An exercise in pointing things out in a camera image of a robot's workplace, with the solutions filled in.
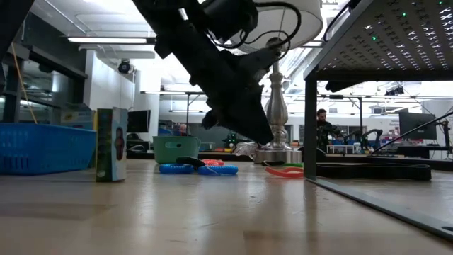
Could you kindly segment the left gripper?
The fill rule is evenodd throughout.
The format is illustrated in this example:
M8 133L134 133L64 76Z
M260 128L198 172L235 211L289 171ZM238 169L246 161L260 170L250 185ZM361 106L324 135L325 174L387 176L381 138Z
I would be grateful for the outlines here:
M262 145L271 142L274 135L259 104L233 103L258 97L258 74L279 58L278 49L265 47L245 55L208 49L192 59L190 83L202 89L211 108L202 119L203 128L209 130L218 125Z

